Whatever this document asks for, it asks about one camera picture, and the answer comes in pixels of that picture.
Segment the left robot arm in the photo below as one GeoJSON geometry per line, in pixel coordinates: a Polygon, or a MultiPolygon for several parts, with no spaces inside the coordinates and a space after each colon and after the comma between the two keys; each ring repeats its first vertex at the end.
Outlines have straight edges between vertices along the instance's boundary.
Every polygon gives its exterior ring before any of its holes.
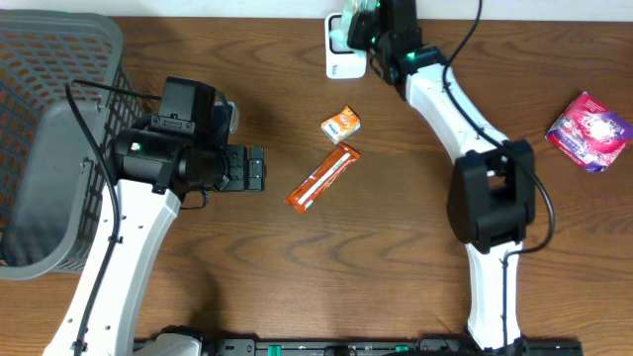
{"type": "Polygon", "coordinates": [[[137,318],[160,245],[190,193],[261,192],[264,149],[228,141],[238,110],[223,92],[170,76],[159,110],[98,151],[105,186],[93,244],[47,355],[205,355],[204,335],[168,326],[135,344],[137,318]]]}

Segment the orange white small packet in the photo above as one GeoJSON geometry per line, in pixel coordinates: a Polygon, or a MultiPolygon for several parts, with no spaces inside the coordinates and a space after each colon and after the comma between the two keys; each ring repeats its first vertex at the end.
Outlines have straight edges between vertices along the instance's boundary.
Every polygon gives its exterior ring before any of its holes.
{"type": "Polygon", "coordinates": [[[359,116],[346,106],[339,114],[322,122],[320,128],[334,144],[339,144],[361,128],[361,121],[359,116]]]}

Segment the purple snack packet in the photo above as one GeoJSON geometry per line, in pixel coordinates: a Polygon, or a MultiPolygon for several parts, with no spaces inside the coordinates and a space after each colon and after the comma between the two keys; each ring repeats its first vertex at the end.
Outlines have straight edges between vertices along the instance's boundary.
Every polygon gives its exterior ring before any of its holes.
{"type": "Polygon", "coordinates": [[[632,140],[632,126],[583,92],[559,116],[545,138],[584,171],[600,173],[632,140]]]}

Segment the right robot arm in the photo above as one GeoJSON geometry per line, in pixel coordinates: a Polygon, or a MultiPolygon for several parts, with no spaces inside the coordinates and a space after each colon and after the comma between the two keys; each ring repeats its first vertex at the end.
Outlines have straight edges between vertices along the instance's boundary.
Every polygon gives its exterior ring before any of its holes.
{"type": "Polygon", "coordinates": [[[521,355],[516,316],[519,257],[535,218],[534,154],[491,125],[454,76],[457,55],[425,44],[413,1],[347,1],[340,29],[346,46],[426,120],[453,171],[447,217],[464,244],[471,283],[467,332],[484,355],[521,355]]]}

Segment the mint green tissue packet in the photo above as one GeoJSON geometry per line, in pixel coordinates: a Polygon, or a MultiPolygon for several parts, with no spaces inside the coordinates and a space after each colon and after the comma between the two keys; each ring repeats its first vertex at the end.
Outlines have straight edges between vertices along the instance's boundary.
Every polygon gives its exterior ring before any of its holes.
{"type": "Polygon", "coordinates": [[[340,29],[330,37],[352,50],[366,50],[376,32],[379,7],[379,0],[345,0],[340,29]]]}

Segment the orange snack bar wrapper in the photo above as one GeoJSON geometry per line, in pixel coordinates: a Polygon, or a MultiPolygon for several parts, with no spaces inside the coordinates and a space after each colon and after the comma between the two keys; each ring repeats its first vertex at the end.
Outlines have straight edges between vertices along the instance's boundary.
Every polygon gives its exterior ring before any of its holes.
{"type": "Polygon", "coordinates": [[[286,198],[285,203],[297,212],[305,214],[314,201],[360,157],[361,154],[350,145],[339,144],[323,163],[286,198]]]}

